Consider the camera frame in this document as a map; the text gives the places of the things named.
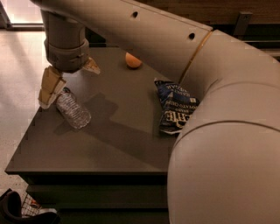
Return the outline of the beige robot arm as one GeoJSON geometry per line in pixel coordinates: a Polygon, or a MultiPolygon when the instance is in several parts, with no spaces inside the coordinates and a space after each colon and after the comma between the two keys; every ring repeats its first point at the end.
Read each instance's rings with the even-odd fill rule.
{"type": "Polygon", "coordinates": [[[168,168],[171,224],[280,224],[280,63],[135,0],[32,0],[199,98],[168,168]]]}

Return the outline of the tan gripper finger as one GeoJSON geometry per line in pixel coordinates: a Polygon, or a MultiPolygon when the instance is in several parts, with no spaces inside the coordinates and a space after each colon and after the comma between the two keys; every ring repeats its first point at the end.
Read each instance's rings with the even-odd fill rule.
{"type": "Polygon", "coordinates": [[[47,67],[43,72],[38,103],[42,109],[48,109],[66,86],[62,73],[53,66],[47,67]]]}
{"type": "Polygon", "coordinates": [[[92,58],[88,58],[86,64],[83,66],[83,69],[95,74],[101,73],[101,69],[92,58]]]}

